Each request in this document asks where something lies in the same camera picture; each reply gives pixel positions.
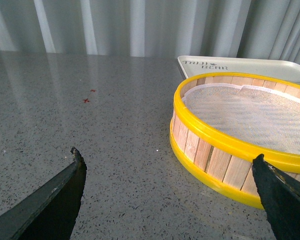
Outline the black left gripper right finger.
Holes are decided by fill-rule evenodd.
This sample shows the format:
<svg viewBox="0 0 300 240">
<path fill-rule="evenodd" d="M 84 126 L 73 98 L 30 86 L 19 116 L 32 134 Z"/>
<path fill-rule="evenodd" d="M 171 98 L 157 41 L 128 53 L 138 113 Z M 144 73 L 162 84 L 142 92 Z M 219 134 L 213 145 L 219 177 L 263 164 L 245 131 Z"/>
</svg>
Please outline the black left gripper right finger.
<svg viewBox="0 0 300 240">
<path fill-rule="evenodd" d="M 300 182 L 264 160 L 252 161 L 252 175 L 277 240 L 300 240 Z"/>
</svg>

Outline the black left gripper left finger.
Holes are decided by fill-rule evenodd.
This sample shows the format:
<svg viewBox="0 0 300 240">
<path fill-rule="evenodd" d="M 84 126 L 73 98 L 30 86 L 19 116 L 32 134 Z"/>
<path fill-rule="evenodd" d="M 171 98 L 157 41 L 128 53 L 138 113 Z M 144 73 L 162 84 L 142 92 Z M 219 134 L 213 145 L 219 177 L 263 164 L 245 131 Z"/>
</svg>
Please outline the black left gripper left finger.
<svg viewBox="0 0 300 240">
<path fill-rule="evenodd" d="M 78 217 L 87 166 L 80 152 L 73 162 L 20 203 L 0 215 L 0 240 L 68 240 Z"/>
</svg>

